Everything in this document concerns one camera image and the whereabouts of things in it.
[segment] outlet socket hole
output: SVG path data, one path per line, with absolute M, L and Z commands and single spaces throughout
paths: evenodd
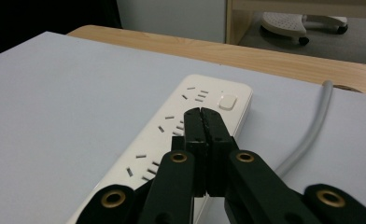
M 127 173 L 128 173 L 128 175 L 131 177 L 131 176 L 133 176 L 134 175 L 134 173 L 133 173 L 133 171 L 131 170 L 131 168 L 127 168 Z
M 153 170 L 150 170 L 150 169 L 148 169 L 148 172 L 151 173 L 151 174 L 153 174 L 153 175 L 156 175 L 157 174 L 157 172 L 155 172 Z

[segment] chair wheel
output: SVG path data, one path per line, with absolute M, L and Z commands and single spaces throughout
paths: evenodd
M 343 35 L 348 30 L 348 24 L 346 26 L 340 26 L 337 30 L 337 35 Z
M 260 26 L 260 29 L 264 32 L 264 33 L 268 33 L 269 31 L 267 29 L 264 28 L 264 26 Z
M 300 37 L 299 42 L 300 42 L 300 45 L 305 46 L 306 44 L 308 44 L 309 39 L 307 37 Z

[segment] power switch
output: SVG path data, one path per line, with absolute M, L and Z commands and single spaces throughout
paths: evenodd
M 236 96 L 234 95 L 223 95 L 218 102 L 218 107 L 222 110 L 232 110 L 235 106 Z

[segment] white power strip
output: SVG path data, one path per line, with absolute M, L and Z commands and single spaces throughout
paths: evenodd
M 138 189 L 154 178 L 162 156 L 171 150 L 172 136 L 184 135 L 183 115 L 192 108 L 207 107 L 218 111 L 230 135 L 236 139 L 250 108 L 252 92 L 242 83 L 187 76 L 67 223 L 77 222 L 81 211 L 98 190 L 114 184 Z M 202 222 L 208 205 L 208 197 L 195 198 L 194 223 Z

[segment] dark background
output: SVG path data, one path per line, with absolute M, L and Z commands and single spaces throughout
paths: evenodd
M 88 24 L 122 28 L 116 0 L 0 1 L 0 53 L 45 31 Z

